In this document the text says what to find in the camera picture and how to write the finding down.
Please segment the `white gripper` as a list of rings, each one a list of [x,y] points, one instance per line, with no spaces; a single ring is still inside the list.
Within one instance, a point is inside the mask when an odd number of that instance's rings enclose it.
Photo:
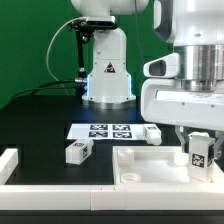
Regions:
[[[148,79],[141,90],[141,115],[147,122],[175,125],[183,153],[189,152],[185,127],[215,130],[214,158],[221,157],[224,146],[224,87],[221,84],[214,92],[189,92],[179,89],[172,79]]]

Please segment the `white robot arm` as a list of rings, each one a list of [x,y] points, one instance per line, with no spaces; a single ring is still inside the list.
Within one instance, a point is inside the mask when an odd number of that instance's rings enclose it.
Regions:
[[[71,0],[94,34],[93,70],[83,100],[102,107],[133,100],[126,71],[126,36],[119,14],[143,11],[149,0]],[[183,144],[183,127],[214,130],[214,157],[224,145],[224,0],[154,0],[153,30],[173,45],[169,55],[144,65],[141,115],[170,124]]]

